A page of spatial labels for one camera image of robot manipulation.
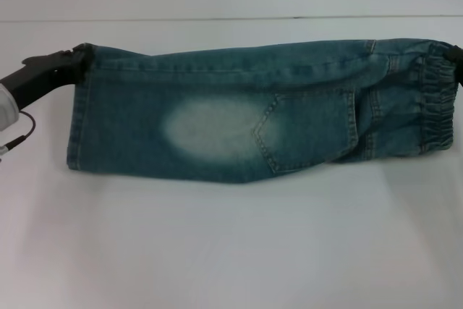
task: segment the black wire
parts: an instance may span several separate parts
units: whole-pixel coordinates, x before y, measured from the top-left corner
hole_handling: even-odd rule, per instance
[[[14,139],[13,141],[10,141],[9,143],[5,144],[4,147],[8,149],[8,151],[11,151],[13,148],[15,148],[16,146],[18,146],[19,144],[21,144],[22,142],[24,142],[28,137],[30,137],[30,135],[34,132],[35,130],[35,126],[36,126],[36,123],[35,123],[35,120],[34,118],[32,117],[32,115],[28,114],[27,112],[24,112],[24,111],[20,111],[21,114],[27,116],[30,118],[30,120],[32,121],[32,128],[30,129],[29,133],[26,134],[26,135],[21,135],[20,137],[17,137],[16,139]]]
[[[35,126],[36,126],[37,124],[35,123],[35,120],[34,120],[34,118],[33,118],[33,116],[32,116],[31,114],[28,114],[27,112],[22,111],[22,110],[20,111],[20,114],[23,114],[23,115],[29,117],[30,120],[32,121],[32,128],[30,129],[29,133],[25,135],[25,139],[27,139],[28,137],[30,137],[30,135],[31,135],[32,133],[34,133]]]

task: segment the elastic waistband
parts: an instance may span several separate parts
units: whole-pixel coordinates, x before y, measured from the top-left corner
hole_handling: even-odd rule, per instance
[[[451,48],[434,43],[420,75],[422,90],[422,152],[446,150],[454,141],[454,102],[458,83],[455,63],[444,54]]]

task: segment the white table surface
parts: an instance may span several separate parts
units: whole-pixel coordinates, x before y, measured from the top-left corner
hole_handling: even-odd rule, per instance
[[[463,46],[462,17],[185,21],[459,14],[462,4],[0,0],[0,76],[82,42],[145,54],[348,38]],[[119,21],[155,18],[184,20]],[[462,308],[461,94],[448,151],[251,185],[71,172],[72,94],[60,88],[27,107],[37,130],[0,164],[0,309]],[[0,133],[0,143],[28,122]]]

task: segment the pocket stitching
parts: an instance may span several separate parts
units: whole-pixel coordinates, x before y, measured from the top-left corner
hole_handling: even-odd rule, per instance
[[[328,161],[333,161],[334,159],[337,159],[341,156],[344,156],[348,154],[355,146],[357,145],[358,142],[358,134],[357,134],[357,127],[356,127],[356,120],[355,120],[355,100],[354,100],[354,91],[353,90],[344,90],[344,89],[336,89],[336,90],[330,90],[330,93],[332,92],[341,92],[342,94],[347,94],[347,118],[348,118],[348,133],[349,133],[349,146],[347,149],[339,151],[338,153],[334,154],[331,158],[326,158],[323,162],[328,162]],[[262,137],[260,136],[260,131],[262,130],[263,125],[267,122],[269,116],[275,111],[276,107],[279,104],[279,101],[281,99],[285,98],[294,98],[296,96],[303,97],[309,94],[314,94],[314,92],[302,92],[302,93],[294,93],[294,94],[276,94],[275,99],[273,102],[267,107],[266,112],[264,113],[264,116],[262,119],[259,121],[255,129],[252,131],[252,134],[254,135],[254,138],[256,140],[256,143],[258,144],[258,147],[260,149],[260,152],[263,154],[263,157],[266,159],[268,165],[271,167],[273,173],[281,173],[281,172],[292,172],[298,169],[304,169],[306,167],[309,167],[311,165],[316,165],[319,163],[315,163],[314,161],[306,161],[306,162],[299,162],[296,164],[286,164],[282,165],[279,164],[278,161],[271,155],[269,149],[267,148],[266,144],[264,143]]]

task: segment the pant leg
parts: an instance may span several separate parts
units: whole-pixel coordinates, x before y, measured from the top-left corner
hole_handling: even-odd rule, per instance
[[[68,164],[249,182],[446,148],[436,128],[451,124],[456,88],[439,56],[447,47],[327,41],[163,56],[100,47],[76,87]]]

